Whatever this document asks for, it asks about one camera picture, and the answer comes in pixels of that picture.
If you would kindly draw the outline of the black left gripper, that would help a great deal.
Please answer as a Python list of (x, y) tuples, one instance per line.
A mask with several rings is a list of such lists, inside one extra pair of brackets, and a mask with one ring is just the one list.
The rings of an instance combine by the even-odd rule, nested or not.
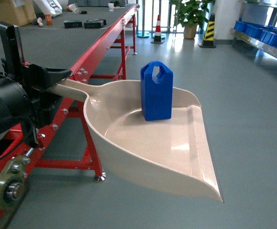
[(4, 73), (0, 73), (0, 134), (20, 124), (24, 142), (36, 148), (36, 130), (53, 122), (63, 100), (46, 89), (69, 78), (72, 71), (25, 63), (20, 33), (12, 24), (0, 21), (0, 37), (5, 53)]

